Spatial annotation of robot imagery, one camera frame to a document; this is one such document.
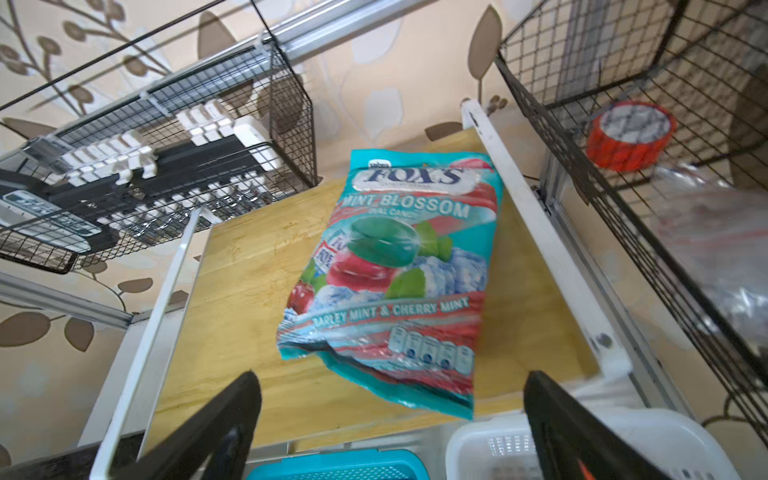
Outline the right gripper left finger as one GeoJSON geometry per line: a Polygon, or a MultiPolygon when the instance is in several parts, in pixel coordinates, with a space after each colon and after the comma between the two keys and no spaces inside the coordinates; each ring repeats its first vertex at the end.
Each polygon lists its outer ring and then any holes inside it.
{"type": "Polygon", "coordinates": [[[241,479],[262,406],[254,372],[245,371],[119,479],[241,479]]]}

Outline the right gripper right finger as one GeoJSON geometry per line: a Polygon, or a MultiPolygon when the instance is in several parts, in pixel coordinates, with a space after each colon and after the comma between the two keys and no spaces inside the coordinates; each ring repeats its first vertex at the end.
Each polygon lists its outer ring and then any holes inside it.
{"type": "Polygon", "coordinates": [[[528,375],[523,400],[545,479],[668,477],[546,373],[528,375]]]}

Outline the pink teal snack bag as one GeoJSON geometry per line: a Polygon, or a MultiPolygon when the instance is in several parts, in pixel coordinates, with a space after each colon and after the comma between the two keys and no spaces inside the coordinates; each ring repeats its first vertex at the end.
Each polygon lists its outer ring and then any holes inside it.
{"type": "Polygon", "coordinates": [[[476,152],[356,150],[276,331],[387,401],[474,413],[476,344],[503,184],[476,152]]]}

